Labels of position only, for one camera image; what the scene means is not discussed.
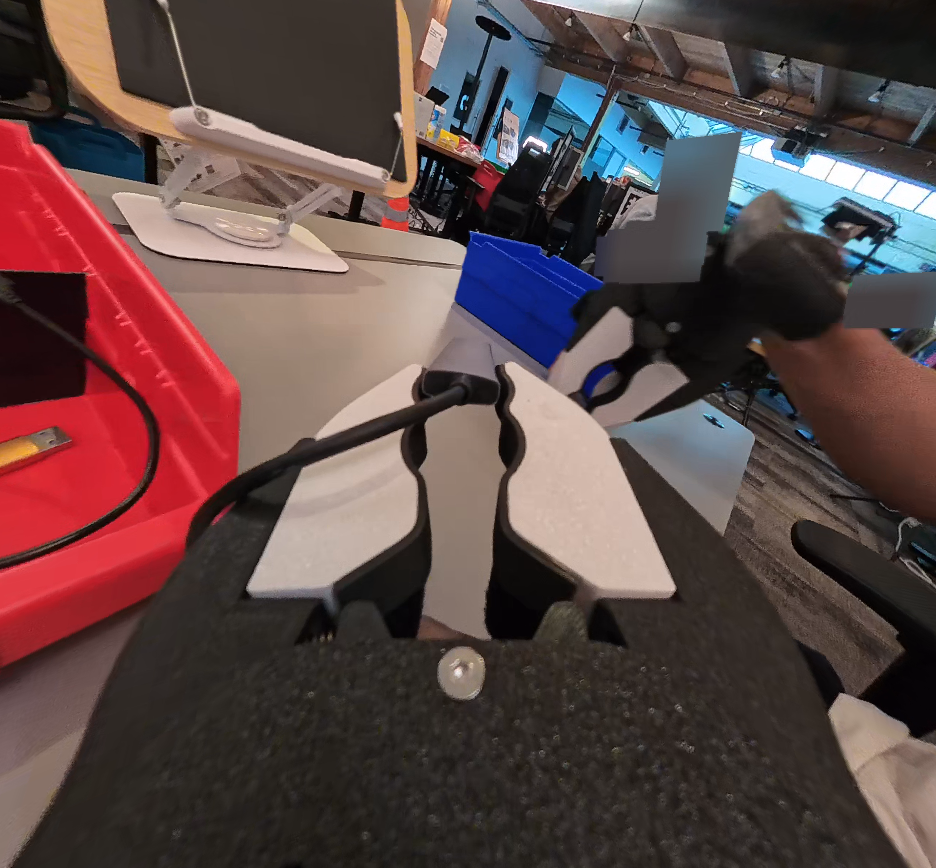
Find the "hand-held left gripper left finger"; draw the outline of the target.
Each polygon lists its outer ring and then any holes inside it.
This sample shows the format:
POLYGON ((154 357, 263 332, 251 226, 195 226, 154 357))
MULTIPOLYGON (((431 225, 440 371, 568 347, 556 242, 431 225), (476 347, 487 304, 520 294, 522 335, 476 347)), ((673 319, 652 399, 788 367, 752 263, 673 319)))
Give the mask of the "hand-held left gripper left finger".
POLYGON ((246 593, 320 600, 333 617, 355 601, 388 624, 416 624, 431 563, 425 426, 304 467, 246 593))

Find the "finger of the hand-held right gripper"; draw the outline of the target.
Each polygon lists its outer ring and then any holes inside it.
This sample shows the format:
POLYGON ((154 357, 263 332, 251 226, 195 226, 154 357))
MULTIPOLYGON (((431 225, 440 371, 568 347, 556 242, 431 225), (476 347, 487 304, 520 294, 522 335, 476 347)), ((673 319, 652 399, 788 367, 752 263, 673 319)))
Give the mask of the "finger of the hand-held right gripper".
POLYGON ((618 399, 596 407, 592 418, 605 429, 627 425, 688 385, 689 379, 678 367, 654 361, 634 375, 618 399))
POLYGON ((651 348, 635 335, 634 321, 619 308, 605 312, 574 346, 560 353, 549 369, 548 383, 566 396, 581 394, 588 373, 606 361, 614 365, 618 380, 600 396, 621 396, 634 375, 651 364, 651 348))

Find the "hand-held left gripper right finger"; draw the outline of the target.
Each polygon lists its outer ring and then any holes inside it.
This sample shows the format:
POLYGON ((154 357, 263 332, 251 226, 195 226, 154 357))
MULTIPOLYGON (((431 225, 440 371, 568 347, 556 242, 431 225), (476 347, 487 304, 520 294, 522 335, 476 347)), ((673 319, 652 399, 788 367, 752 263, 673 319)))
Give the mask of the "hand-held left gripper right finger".
POLYGON ((670 600, 677 586, 611 439, 510 361, 496 370, 505 467, 493 526, 493 621, 538 624, 572 602, 670 600))

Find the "blue storage bin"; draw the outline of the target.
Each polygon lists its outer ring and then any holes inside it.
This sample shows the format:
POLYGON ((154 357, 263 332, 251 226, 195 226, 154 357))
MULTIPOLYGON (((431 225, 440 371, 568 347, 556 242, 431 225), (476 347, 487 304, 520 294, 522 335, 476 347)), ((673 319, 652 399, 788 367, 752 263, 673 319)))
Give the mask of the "blue storage bin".
POLYGON ((455 301, 550 367, 572 338, 575 304, 602 281, 527 242, 473 231, 455 301))

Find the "grey USB hub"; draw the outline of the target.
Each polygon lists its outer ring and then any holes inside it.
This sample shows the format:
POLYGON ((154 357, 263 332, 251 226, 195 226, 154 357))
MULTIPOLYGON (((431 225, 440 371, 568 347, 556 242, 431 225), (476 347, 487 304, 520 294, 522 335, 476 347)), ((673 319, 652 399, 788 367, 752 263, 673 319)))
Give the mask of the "grey USB hub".
POLYGON ((410 406, 311 440, 229 480, 194 513, 185 538, 186 549, 196 544, 223 511, 291 468, 317 464, 393 433, 423 426, 431 417, 455 406, 495 405, 500 386, 490 343, 464 338, 450 341, 416 385, 418 397, 410 406))

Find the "black cable orange plugs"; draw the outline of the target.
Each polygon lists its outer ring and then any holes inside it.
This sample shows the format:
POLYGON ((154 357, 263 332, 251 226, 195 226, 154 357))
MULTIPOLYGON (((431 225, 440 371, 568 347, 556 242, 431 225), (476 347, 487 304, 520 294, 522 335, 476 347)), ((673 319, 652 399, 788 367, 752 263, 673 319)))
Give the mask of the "black cable orange plugs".
POLYGON ((72 437, 59 427, 48 427, 1 442, 1 474, 48 459, 73 444, 72 437))
POLYGON ((95 519, 91 523, 60 537, 54 538, 31 549, 11 554, 1 559, 1 570, 9 570, 17 566, 31 563, 37 559, 58 552, 69 546, 86 540, 99 531, 115 523, 126 512, 132 510, 139 500, 143 498, 156 478, 161 452, 160 428, 151 406, 144 396, 134 387, 112 364, 101 357, 93 348, 88 347, 76 336, 68 333, 60 325, 34 309, 19 296, 12 280, 5 275, 1 276, 1 300, 7 306, 17 310, 23 316, 40 325, 51 335, 58 338, 65 345, 79 353, 90 362, 100 373, 113 383, 119 391, 135 406, 147 435, 147 458, 142 475, 134 490, 116 505, 113 509, 95 519))

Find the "person's right forearm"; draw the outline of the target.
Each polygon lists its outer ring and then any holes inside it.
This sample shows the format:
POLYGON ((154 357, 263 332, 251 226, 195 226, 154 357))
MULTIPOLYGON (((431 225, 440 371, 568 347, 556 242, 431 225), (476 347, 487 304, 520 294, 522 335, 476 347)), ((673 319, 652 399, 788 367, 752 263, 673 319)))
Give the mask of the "person's right forearm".
POLYGON ((778 379, 838 468, 889 508, 935 521, 935 373, 878 331, 764 333, 778 379))

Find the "grey desk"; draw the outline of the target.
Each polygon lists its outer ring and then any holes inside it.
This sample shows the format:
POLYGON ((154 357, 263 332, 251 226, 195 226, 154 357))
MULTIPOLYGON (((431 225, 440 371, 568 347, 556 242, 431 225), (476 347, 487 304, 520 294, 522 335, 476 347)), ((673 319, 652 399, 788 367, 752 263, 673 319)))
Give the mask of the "grey desk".
MULTIPOLYGON (((497 362, 543 368, 454 302, 462 247, 340 220, 307 228, 348 263, 342 275, 221 266, 158 256, 149 267, 240 385, 240 466, 317 434, 360 394, 455 338, 489 339, 497 362)), ((487 634, 484 594, 502 464, 498 420, 462 407, 427 428, 432 568, 422 637, 487 634)), ((2 866, 60 786, 143 601, 2 669, 2 866)))

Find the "black office chair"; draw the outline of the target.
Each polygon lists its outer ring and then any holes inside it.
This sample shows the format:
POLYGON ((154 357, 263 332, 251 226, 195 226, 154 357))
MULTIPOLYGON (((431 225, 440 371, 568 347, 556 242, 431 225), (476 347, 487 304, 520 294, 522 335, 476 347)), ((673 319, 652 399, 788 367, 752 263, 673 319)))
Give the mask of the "black office chair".
POLYGON ((594 252, 607 183, 597 176, 580 179, 552 212, 539 201, 552 158, 535 147, 521 151, 495 187, 482 230, 540 248, 575 267, 594 252))

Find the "wooden table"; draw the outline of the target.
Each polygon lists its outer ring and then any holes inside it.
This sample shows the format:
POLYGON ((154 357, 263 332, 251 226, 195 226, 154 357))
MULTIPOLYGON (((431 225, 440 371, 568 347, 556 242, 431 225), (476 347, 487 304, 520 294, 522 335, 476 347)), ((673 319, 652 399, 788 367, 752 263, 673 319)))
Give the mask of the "wooden table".
POLYGON ((430 179, 433 175, 440 180, 444 174, 454 176, 453 192, 445 221, 437 235, 451 238, 460 217, 471 211, 477 194, 483 185, 474 179, 474 172, 482 160, 472 158, 465 152, 450 148, 430 138, 416 138, 416 155, 419 172, 413 195, 421 203, 428 201, 430 179))

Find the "black floor lamp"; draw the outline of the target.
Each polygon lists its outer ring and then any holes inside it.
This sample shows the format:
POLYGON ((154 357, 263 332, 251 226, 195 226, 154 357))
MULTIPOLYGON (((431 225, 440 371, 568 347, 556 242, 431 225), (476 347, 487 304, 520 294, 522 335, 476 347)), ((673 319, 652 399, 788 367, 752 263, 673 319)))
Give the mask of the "black floor lamp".
MULTIPOLYGON (((487 40, 482 51, 482 55, 479 60, 479 64, 475 71, 475 83, 474 83, 474 94, 473 100, 477 99, 478 92, 482 83, 482 74, 484 70, 485 63, 488 58, 488 52, 490 49, 491 43, 497 39, 500 41, 510 41, 511 33, 510 31, 503 26, 496 19, 486 18, 483 16, 476 16, 475 23, 477 26, 487 34, 487 40)), ((478 145, 480 149, 484 148, 485 137, 487 136, 488 128, 490 126, 490 121, 493 117, 493 104, 494 101, 488 100, 486 102, 485 108, 481 114, 481 117, 478 121, 478 125, 475 128, 474 132, 474 143, 478 145)))

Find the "black bin divider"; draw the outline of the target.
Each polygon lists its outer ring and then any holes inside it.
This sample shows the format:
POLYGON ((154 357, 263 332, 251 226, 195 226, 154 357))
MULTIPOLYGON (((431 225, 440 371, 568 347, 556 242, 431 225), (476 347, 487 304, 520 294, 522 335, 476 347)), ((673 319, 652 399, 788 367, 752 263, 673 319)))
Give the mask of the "black bin divider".
MULTIPOLYGON (((4 270, 2 280, 27 307, 84 343, 89 315, 85 275, 4 270)), ((79 397, 86 380, 80 351, 2 302, 2 407, 79 397)))

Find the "person's cream shirt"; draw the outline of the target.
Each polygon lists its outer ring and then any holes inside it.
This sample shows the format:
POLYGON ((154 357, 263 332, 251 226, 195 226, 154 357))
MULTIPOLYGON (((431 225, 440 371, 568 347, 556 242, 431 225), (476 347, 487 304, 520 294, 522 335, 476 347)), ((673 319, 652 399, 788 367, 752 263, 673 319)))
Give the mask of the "person's cream shirt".
POLYGON ((845 763, 891 844, 935 865, 935 746, 871 703, 840 694, 828 711, 845 763))

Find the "blue storage basket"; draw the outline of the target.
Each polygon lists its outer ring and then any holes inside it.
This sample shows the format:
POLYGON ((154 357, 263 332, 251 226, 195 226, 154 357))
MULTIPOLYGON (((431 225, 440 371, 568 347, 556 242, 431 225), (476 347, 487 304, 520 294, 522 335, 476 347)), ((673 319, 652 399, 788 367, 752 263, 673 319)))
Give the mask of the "blue storage basket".
POLYGON ((33 121, 29 129, 34 142, 67 169, 145 180, 142 150, 122 133, 103 126, 92 113, 71 106, 64 116, 33 121))

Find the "white stand with black board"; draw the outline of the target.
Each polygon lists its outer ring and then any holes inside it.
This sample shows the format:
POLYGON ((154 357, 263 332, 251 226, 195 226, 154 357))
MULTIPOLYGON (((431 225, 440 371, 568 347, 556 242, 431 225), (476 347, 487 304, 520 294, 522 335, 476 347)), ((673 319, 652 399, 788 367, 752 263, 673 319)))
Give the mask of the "white stand with black board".
POLYGON ((184 147, 154 194, 112 197, 148 250, 343 275, 302 220, 343 191, 415 181, 410 27, 401 0, 40 0, 66 73, 100 109, 184 147), (274 217, 196 204, 217 158, 306 177, 274 217))

